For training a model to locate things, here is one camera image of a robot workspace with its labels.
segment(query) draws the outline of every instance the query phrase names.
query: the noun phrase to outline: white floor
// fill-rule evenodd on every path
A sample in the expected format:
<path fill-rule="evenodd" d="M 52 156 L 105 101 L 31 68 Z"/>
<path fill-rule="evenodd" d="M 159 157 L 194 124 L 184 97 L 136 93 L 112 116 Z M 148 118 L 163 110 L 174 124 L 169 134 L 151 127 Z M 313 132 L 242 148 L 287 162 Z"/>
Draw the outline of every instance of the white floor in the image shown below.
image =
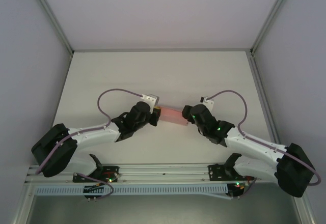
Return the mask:
<path fill-rule="evenodd" d="M 97 110 L 101 92 L 124 88 L 155 94 L 160 105 L 182 110 L 225 89 L 241 93 L 249 114 L 243 130 L 270 140 L 246 53 L 239 52 L 88 52 L 74 54 L 55 124 L 88 127 L 106 122 Z M 108 93 L 101 107 L 112 118 L 129 111 L 138 97 Z M 237 124 L 244 114 L 234 94 L 214 99 L 213 115 Z M 95 154 L 102 163 L 206 163 L 224 162 L 232 153 L 201 136 L 194 125 L 159 122 L 145 126 L 132 138 L 86 148 L 75 156 Z"/>

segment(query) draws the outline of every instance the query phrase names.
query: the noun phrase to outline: pink object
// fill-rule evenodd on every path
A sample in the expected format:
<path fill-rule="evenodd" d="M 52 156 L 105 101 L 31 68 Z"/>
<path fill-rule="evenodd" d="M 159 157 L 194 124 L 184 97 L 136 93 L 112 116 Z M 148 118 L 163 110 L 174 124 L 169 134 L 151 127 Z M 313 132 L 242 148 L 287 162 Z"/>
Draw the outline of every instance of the pink object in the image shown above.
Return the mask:
<path fill-rule="evenodd" d="M 161 107 L 161 115 L 159 117 L 160 121 L 167 121 L 179 125 L 186 126 L 188 124 L 188 121 L 182 117 L 182 112 L 172 109 L 172 108 L 166 108 Z"/>

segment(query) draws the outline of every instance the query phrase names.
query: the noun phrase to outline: gray wall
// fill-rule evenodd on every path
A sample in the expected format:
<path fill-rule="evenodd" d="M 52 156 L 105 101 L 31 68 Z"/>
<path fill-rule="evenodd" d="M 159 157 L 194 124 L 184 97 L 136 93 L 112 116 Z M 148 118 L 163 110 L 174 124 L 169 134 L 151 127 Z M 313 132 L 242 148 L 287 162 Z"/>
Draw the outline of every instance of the gray wall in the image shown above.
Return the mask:
<path fill-rule="evenodd" d="M 301 145 L 323 182 L 308 194 L 326 223 L 326 0 L 287 0 L 257 51 L 282 143 Z"/>
<path fill-rule="evenodd" d="M 31 146 L 50 127 L 69 55 L 36 0 L 0 0 L 0 223 L 16 209 Z"/>

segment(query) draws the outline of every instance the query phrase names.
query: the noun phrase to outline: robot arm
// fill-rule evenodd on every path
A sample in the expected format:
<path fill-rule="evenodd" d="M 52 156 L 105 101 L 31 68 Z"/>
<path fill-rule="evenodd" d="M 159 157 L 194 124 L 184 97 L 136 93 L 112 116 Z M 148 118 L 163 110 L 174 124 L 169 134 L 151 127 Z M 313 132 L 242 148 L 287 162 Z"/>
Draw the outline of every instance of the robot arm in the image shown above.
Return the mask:
<path fill-rule="evenodd" d="M 201 99 L 202 104 L 185 106 L 182 116 L 195 124 L 201 135 L 214 144 L 231 148 L 234 154 L 230 156 L 225 167 L 220 167 L 227 176 L 251 176 L 278 183 L 288 194 L 301 197 L 306 190 L 313 173 L 302 164 L 277 151 L 284 151 L 303 161 L 313 168 L 312 163 L 302 148 L 296 144 L 289 147 L 278 145 L 252 135 L 240 133 L 232 123 L 217 121 L 211 114 L 213 101 Z M 248 138 L 253 138 L 274 150 L 260 145 Z"/>
<path fill-rule="evenodd" d="M 72 158 L 73 154 L 86 147 L 103 143 L 125 140 L 146 124 L 157 125 L 160 110 L 155 108 L 159 98 L 154 95 L 143 95 L 143 101 L 111 120 L 111 123 L 88 128 L 66 128 L 64 124 L 55 125 L 33 147 L 32 153 L 39 165 L 45 160 L 56 144 L 69 137 L 51 155 L 42 169 L 45 177 L 52 177 L 62 171 L 78 172 L 89 175 L 101 167 L 95 155 L 88 159 Z"/>

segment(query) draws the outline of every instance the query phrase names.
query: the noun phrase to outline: white cable tray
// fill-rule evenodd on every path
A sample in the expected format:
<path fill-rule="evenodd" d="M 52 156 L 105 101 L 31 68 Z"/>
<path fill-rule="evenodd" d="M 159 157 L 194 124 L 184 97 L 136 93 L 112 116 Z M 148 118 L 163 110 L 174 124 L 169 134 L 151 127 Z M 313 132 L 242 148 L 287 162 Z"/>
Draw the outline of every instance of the white cable tray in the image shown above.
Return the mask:
<path fill-rule="evenodd" d="M 217 194 L 227 193 L 227 184 L 164 184 L 164 185 L 113 185 L 113 195 L 171 195 L 171 194 Z M 37 196 L 103 195 L 111 191 L 108 186 L 83 193 L 83 185 L 38 186 Z"/>

